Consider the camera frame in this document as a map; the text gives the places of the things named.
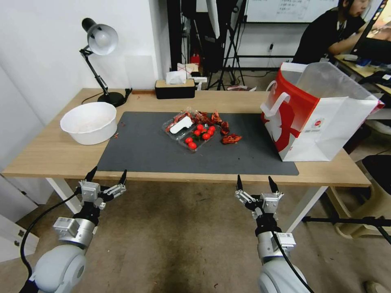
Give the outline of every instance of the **black lamp base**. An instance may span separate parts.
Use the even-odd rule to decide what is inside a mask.
[[[117,92],[110,92],[108,96],[104,94],[98,98],[98,102],[106,102],[112,104],[114,107],[123,105],[126,102],[123,94]]]

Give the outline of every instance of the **desk lamp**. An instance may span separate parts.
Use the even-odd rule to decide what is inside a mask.
[[[98,102],[106,102],[112,104],[115,107],[121,106],[127,100],[127,97],[118,92],[108,92],[108,87],[103,80],[92,67],[88,56],[95,53],[97,55],[108,55],[114,51],[118,44],[118,34],[110,26],[105,24],[96,24],[91,18],[85,18],[81,22],[82,27],[87,32],[88,45],[80,50],[81,55],[87,62],[91,71],[93,72],[95,79],[103,90],[103,95],[98,98]]]

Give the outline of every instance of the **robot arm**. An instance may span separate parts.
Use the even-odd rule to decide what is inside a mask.
[[[255,235],[258,238],[258,255],[262,271],[258,285],[262,293],[308,293],[313,292],[303,274],[293,266],[285,255],[296,242],[292,233],[282,233],[274,218],[283,193],[269,176],[272,193],[249,195],[243,191],[240,176],[237,177],[235,196],[252,212],[257,223]]]
[[[86,270],[85,254],[96,233],[100,211],[105,208],[106,202],[126,191],[126,170],[119,183],[111,188],[90,182],[95,171],[96,169],[79,182],[81,211],[73,215],[73,218],[59,217],[53,225],[63,244],[46,252],[38,260],[21,293],[38,290],[69,293],[81,280]]]

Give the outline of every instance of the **wooden table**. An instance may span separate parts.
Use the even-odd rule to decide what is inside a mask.
[[[76,143],[59,127],[62,116],[81,104],[82,100],[99,93],[99,89],[82,89],[70,103],[53,119],[3,172],[5,176],[46,177],[62,199],[73,191],[65,178],[82,179],[95,167],[108,141],[84,146]],[[117,108],[117,120],[125,111],[179,112],[187,106],[205,112],[218,110],[220,113],[260,113],[259,106],[266,100],[267,92],[197,91],[193,99],[158,100],[152,94],[131,94],[126,104]],[[297,162],[298,176],[274,175],[277,184],[307,185],[310,188],[293,210],[284,231],[293,228],[307,214],[328,186],[370,185],[368,179],[344,150],[331,162]],[[98,171],[95,179],[118,180],[121,172]],[[268,182],[267,175],[242,175],[243,183]],[[128,180],[185,181],[185,182],[236,182],[236,174],[190,174],[128,172]],[[77,198],[66,203],[73,213],[79,212]]]
[[[368,76],[372,75],[373,73],[375,73],[376,71],[379,70],[378,68],[376,68],[376,67],[374,67],[372,65],[367,65],[367,66],[364,66],[364,67],[361,67],[361,68],[357,67],[355,63],[343,60],[345,58],[345,56],[346,56],[345,54],[334,56],[334,58],[337,60],[337,63],[338,63],[337,66],[341,65],[341,67],[343,69],[346,69],[350,73],[353,73],[359,79],[363,79],[364,77],[368,77]],[[374,85],[381,92],[391,95],[391,88],[386,87],[386,86],[381,85],[381,84],[378,84],[378,83],[375,83]]]

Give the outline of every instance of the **black shirt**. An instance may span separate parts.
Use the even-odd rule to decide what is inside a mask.
[[[346,27],[337,30],[338,10],[333,8],[315,19],[305,29],[299,48],[293,58],[293,63],[309,64],[319,62],[328,53],[328,48],[356,33],[365,21],[360,17],[351,17],[346,21]]]

